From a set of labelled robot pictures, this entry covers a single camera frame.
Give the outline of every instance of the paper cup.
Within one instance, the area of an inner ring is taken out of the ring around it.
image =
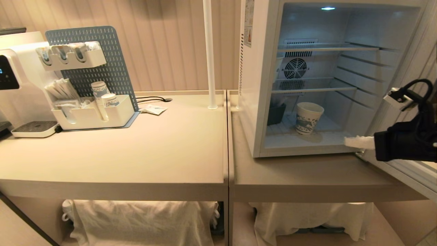
[[[298,103],[296,131],[302,135],[311,134],[325,109],[312,102]]]
[[[91,83],[91,88],[93,89],[93,94],[96,98],[102,97],[104,94],[109,94],[109,90],[106,86],[106,83],[103,81],[97,81]]]
[[[102,96],[102,98],[105,101],[105,106],[106,107],[115,107],[118,104],[120,104],[120,102],[117,99],[117,95],[114,94],[114,93],[104,94]]]

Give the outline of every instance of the pegboard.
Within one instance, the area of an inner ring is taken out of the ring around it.
[[[138,103],[115,28],[99,26],[50,30],[45,32],[45,37],[50,45],[98,41],[105,55],[106,64],[91,68],[62,70],[62,76],[70,79],[81,97],[93,96],[91,83],[105,81],[111,93],[129,95],[134,110],[138,111]]]

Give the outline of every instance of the black cable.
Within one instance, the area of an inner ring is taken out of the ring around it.
[[[137,101],[137,103],[142,103],[142,102],[148,102],[148,101],[161,101],[161,102],[167,102],[165,99],[147,99],[147,100],[142,100],[142,101]]]
[[[413,80],[413,81],[411,81],[411,82],[409,82],[408,84],[406,84],[405,86],[403,86],[402,87],[402,92],[403,92],[403,94],[405,94],[405,95],[407,95],[407,96],[409,96],[409,97],[411,97],[411,98],[413,98],[414,96],[412,96],[412,94],[410,93],[410,92],[408,92],[408,89],[411,87],[411,86],[413,86],[414,84],[417,84],[417,83],[420,83],[420,82],[423,82],[423,83],[425,83],[427,86],[428,86],[428,89],[427,89],[427,92],[425,93],[425,95],[422,97],[422,99],[420,100],[420,102],[418,102],[418,109],[419,109],[419,113],[418,113],[418,115],[419,115],[419,119],[417,120],[417,124],[416,124],[416,127],[415,127],[415,129],[414,129],[414,137],[415,137],[415,139],[417,140],[417,141],[419,141],[420,143],[422,143],[422,144],[424,144],[424,145],[426,145],[426,146],[433,146],[433,143],[431,143],[431,142],[428,142],[428,140],[433,136],[433,135],[435,135],[435,133],[430,133],[430,134],[428,134],[427,136],[425,136],[425,140],[423,140],[420,136],[419,136],[419,133],[420,133],[420,126],[421,126],[421,124],[423,123],[423,121],[425,121],[426,119],[425,119],[425,117],[426,117],[426,114],[432,114],[432,112],[429,112],[429,108],[427,108],[426,107],[426,103],[427,103],[427,100],[429,99],[429,97],[431,96],[431,94],[432,94],[432,92],[433,92],[433,84],[431,83],[431,81],[429,81],[428,79],[416,79],[416,80]]]
[[[416,79],[416,80],[413,80],[413,81],[411,81],[411,82],[409,82],[408,84],[406,84],[405,86],[403,86],[402,88],[401,88],[401,90],[402,90],[402,93],[403,94],[405,94],[405,95],[407,95],[407,96],[409,96],[410,97],[410,93],[408,92],[408,89],[410,88],[410,87],[412,87],[413,85],[415,85],[415,84],[417,84],[417,83],[420,83],[420,82],[423,82],[423,83],[425,83],[427,86],[428,86],[428,90],[427,90],[427,92],[425,93],[425,95],[422,97],[422,100],[420,101],[420,102],[418,102],[419,103],[419,105],[423,105],[424,103],[426,103],[426,101],[430,98],[430,96],[431,96],[431,93],[433,93],[433,84],[431,83],[431,81],[429,81],[428,79]]]
[[[166,101],[165,98],[163,98],[163,97],[158,97],[158,96],[135,97],[135,98],[136,98],[136,99],[144,99],[144,98],[154,98],[154,97],[161,98],[163,102]]]

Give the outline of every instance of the wire shelf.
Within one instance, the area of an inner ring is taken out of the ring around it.
[[[296,93],[318,91],[352,91],[357,88],[335,78],[277,79],[272,93]]]
[[[295,51],[343,51],[343,50],[379,50],[378,47],[359,46],[350,43],[313,43],[313,44],[280,44],[278,52]]]

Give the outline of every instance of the white tray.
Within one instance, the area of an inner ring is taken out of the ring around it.
[[[67,70],[67,69],[77,69],[77,68],[87,68],[87,67],[97,67],[103,64],[106,64],[106,59],[103,54],[103,50],[95,49],[88,50],[83,52],[83,56],[87,59],[85,62],[80,62],[73,52],[68,52],[67,56],[67,64],[64,64],[59,59],[59,56],[56,54],[50,54],[50,60],[52,64],[49,66],[42,61],[40,56],[39,60],[41,61],[42,66],[46,71],[58,71],[58,70]]]
[[[91,104],[85,109],[71,110],[71,113],[76,120],[75,123],[69,122],[62,110],[52,109],[52,112],[64,130],[122,127],[132,117],[134,109],[129,95],[117,95],[117,98],[120,102],[119,105],[104,108],[108,115],[108,121],[102,120],[96,101],[91,102]]]

